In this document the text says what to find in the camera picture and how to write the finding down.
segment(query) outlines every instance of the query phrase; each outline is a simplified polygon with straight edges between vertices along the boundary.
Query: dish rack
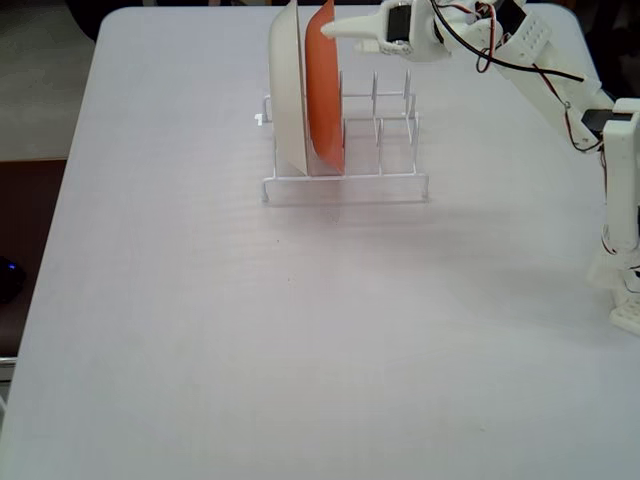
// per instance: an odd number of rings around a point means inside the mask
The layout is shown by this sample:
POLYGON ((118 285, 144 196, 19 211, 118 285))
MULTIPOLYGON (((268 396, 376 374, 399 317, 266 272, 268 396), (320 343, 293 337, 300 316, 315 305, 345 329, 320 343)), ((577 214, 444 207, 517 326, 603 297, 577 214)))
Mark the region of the dish rack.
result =
MULTIPOLYGON (((265 204, 272 203, 272 195, 270 190, 276 185, 293 186, 293 197, 289 196, 289 201, 285 203, 293 204, 348 204, 348 203, 424 203, 427 200, 427 187, 429 177, 426 173, 419 171, 417 164, 418 158, 418 145, 420 137, 420 116, 415 111, 416 106, 416 94, 411 91, 411 72, 407 70, 404 79, 404 86, 402 90, 398 91, 379 91, 378 90, 378 73, 373 72, 371 80, 371 89, 366 93, 343 93, 342 92, 342 72, 340 72, 340 97, 342 101, 342 148, 345 156, 345 173, 340 174, 327 170, 327 167, 322 168, 321 162, 315 157, 313 153, 309 154, 310 161, 315 162, 315 168, 311 168, 310 175, 297 175, 295 173, 281 172, 282 166, 278 165, 277 161, 277 145, 275 138, 273 139, 272 149, 272 161, 273 161, 273 174, 262 180, 262 201, 265 204), (402 100, 402 112, 399 114, 380 112, 380 102, 383 99, 401 99, 402 100), (369 99, 368 112, 365 115, 362 114, 349 114, 345 112, 345 100, 349 99, 369 99), (367 122, 370 124, 370 130, 368 135, 372 137, 372 142, 375 144, 372 155, 366 155, 365 173, 356 171, 352 162, 350 162, 349 155, 347 153, 347 146, 349 143, 349 134, 352 130, 352 126, 355 122, 367 122), (386 125, 392 122, 402 122, 404 124, 403 130, 406 130, 406 139, 404 151, 396 155, 394 160, 398 160, 398 156, 403 157, 402 167, 396 168, 393 171, 389 171, 386 168, 388 161, 391 157, 386 153, 389 140, 387 139, 386 125), (326 187, 326 185, 333 184, 333 187, 326 187), (364 200, 362 198, 354 200, 351 195, 345 195, 349 192, 347 185, 363 184, 368 185, 367 193, 371 195, 365 195, 364 200), (320 187, 321 195, 318 197, 315 193, 312 193, 311 186, 320 187)), ((262 101, 262 112, 255 115, 255 119, 259 126, 272 123, 272 119, 269 115, 271 97, 265 96, 262 101)), ((311 146, 311 139, 308 138, 308 145, 311 146)), ((359 169, 362 170, 362 162, 359 164, 359 169)))

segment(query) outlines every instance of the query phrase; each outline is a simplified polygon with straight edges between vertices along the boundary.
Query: black wire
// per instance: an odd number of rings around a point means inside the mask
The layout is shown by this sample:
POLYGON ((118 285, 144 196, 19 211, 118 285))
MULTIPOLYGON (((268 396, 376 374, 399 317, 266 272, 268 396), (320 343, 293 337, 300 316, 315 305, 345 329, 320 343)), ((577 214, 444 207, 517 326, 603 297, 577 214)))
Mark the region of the black wire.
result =
POLYGON ((460 35, 458 35, 455 32, 455 30, 451 27, 451 25, 449 25, 449 23, 445 20, 444 16, 442 15, 442 12, 440 11, 440 7, 436 3, 436 0, 431 0, 431 5, 433 6, 433 10, 434 10, 435 14, 437 15, 438 20, 440 20, 440 22, 442 23, 444 28, 447 29, 449 34, 460 45, 462 45, 464 48, 466 48, 470 52, 474 53, 475 55, 477 55, 479 57, 482 57, 487 61, 495 63, 496 65, 500 65, 501 67, 510 68, 511 70, 519 70, 521 72, 531 72, 531 73, 540 73, 540 72, 542 72, 542 73, 545 73, 547 75, 556 75, 558 77, 568 78, 569 80, 575 80, 576 82, 584 82, 584 78, 577 77, 577 76, 572 75, 570 73, 561 72, 559 70, 547 70, 547 69, 544 69, 544 68, 535 69, 533 67, 527 67, 525 65, 517 65, 515 63, 505 62, 504 60, 500 60, 499 58, 491 57, 490 55, 487 55, 486 53, 481 52, 477 48, 473 47, 471 44, 467 43, 467 41, 464 38, 462 38, 460 35))

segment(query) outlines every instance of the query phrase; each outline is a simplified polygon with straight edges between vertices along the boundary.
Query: dark floor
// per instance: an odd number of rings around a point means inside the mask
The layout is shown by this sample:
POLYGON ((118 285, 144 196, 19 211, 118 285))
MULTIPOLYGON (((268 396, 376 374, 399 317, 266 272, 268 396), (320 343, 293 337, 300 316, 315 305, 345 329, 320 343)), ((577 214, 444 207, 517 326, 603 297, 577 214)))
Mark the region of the dark floor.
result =
POLYGON ((64 166, 64 161, 0 163, 0 252, 27 272, 22 292, 0 304, 0 357, 18 353, 64 166))

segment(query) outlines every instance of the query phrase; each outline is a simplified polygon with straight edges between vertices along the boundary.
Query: black object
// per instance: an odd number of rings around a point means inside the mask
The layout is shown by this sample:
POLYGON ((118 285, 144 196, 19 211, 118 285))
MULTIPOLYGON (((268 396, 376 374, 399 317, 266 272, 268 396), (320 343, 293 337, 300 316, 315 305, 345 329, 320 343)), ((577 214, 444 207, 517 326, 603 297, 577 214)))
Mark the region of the black object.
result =
POLYGON ((0 303, 13 300, 24 284, 27 274, 14 262, 0 257, 0 303))
POLYGON ((389 10, 387 42, 408 42, 411 28, 411 5, 400 5, 389 10))
POLYGON ((591 133, 602 138, 604 126, 609 120, 630 122, 632 118, 633 114, 631 113, 613 113, 611 110, 587 110, 582 116, 582 123, 591 130, 591 133))
POLYGON ((527 14, 513 0, 502 0, 496 2, 496 16, 498 22, 502 25, 504 33, 514 34, 520 28, 527 14))

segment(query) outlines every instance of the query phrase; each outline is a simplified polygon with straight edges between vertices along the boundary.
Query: plate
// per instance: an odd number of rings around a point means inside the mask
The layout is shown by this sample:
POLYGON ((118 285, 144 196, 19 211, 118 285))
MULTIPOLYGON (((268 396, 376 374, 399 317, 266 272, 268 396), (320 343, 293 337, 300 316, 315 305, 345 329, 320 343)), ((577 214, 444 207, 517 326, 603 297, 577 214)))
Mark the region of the plate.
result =
POLYGON ((333 0, 329 0, 307 25, 307 111, 311 140, 318 158, 344 173, 338 49, 335 39, 325 37, 320 31, 334 17, 333 0))
POLYGON ((298 3, 292 0, 269 30, 271 115, 278 159, 307 175, 307 135, 304 111, 298 3))

